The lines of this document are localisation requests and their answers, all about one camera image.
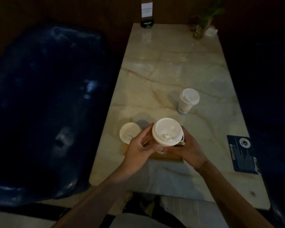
dark blue card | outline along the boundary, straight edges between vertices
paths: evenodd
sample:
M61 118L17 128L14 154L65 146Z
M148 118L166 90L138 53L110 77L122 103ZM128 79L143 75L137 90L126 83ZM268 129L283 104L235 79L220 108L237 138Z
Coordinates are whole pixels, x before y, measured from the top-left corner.
M227 135L234 171L260 174L250 138Z

forearm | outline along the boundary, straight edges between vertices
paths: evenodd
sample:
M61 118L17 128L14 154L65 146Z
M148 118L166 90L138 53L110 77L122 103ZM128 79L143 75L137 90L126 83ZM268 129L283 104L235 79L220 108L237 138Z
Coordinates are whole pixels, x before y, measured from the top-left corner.
M118 167L99 186L89 189L87 196L53 227L99 227L110 207L124 192L129 177L124 169Z
M198 171L229 227L273 227L209 161Z

person's left hand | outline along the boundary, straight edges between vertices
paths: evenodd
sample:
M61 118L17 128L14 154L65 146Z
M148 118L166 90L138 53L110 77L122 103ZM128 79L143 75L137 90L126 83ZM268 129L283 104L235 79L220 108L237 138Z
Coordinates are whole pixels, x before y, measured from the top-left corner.
M125 159L120 165L129 175L135 174L146 163L152 153L159 149L162 145L152 141L144 142L152 136L152 127L154 123L151 123L147 128L141 131L135 138L131 139L129 147L125 153Z

wooden wall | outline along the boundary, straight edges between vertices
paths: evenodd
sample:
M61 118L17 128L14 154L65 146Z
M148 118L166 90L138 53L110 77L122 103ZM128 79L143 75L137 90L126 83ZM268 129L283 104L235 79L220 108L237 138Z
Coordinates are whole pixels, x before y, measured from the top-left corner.
M153 0L155 23L186 24L210 0ZM285 0L223 0L226 12L214 19L224 51L255 35L285 30ZM0 0L0 54L28 26L64 22L103 32L123 55L141 0Z

person's right hand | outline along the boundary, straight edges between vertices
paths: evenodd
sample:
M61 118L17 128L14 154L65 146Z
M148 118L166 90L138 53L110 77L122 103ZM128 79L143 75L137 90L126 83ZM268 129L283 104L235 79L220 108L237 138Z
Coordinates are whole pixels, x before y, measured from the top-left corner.
M201 166L209 160L195 138L189 134L185 127L182 126L182 128L184 132L184 142L186 144L182 147L164 147L163 150L165 152L174 153L181 156L187 163L193 166L196 171L198 171Z

